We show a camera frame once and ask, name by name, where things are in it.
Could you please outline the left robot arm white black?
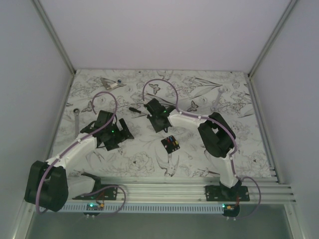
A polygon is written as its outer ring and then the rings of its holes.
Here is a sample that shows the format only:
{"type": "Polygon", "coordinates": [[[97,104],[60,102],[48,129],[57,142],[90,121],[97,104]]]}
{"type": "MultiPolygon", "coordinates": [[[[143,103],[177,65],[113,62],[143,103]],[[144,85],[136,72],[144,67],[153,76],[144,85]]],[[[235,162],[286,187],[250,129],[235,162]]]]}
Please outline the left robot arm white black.
{"type": "Polygon", "coordinates": [[[80,130],[65,150],[31,165],[24,200],[34,204],[37,210],[57,212],[70,199],[98,199],[108,188],[102,186],[100,177],[90,173],[70,177],[69,173],[82,157],[91,155],[100,146],[110,151],[127,139],[134,137],[125,120],[118,119],[115,113],[100,111],[97,119],[80,130]]]}

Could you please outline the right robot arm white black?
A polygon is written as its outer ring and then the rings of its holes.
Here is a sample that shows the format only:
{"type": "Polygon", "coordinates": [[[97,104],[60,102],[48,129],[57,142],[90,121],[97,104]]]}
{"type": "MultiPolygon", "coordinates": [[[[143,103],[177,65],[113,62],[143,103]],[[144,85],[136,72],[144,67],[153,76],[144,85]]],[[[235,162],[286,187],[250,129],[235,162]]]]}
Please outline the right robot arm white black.
{"type": "Polygon", "coordinates": [[[205,153],[218,169],[220,184],[223,186],[222,198],[230,202],[238,197],[239,190],[235,185],[239,179],[232,159],[238,149],[236,135],[219,113],[198,116],[183,112],[175,106],[165,107],[157,99],[150,100],[144,107],[149,113],[147,118],[156,132],[169,127],[198,131],[205,153]]]}

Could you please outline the black fuse box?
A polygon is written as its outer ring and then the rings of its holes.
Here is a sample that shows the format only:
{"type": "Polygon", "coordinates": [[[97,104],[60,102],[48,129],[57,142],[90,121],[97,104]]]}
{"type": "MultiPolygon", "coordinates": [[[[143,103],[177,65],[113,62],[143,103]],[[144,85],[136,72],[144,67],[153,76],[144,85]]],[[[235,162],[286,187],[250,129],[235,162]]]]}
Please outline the black fuse box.
{"type": "Polygon", "coordinates": [[[171,154],[171,153],[179,150],[180,146],[179,146],[179,144],[175,144],[175,146],[173,146],[173,143],[175,143],[175,141],[177,141],[177,140],[175,139],[174,136],[172,136],[172,139],[170,139],[169,137],[170,136],[161,140],[161,143],[162,143],[163,147],[165,148],[165,150],[167,151],[167,153],[171,154]]]}

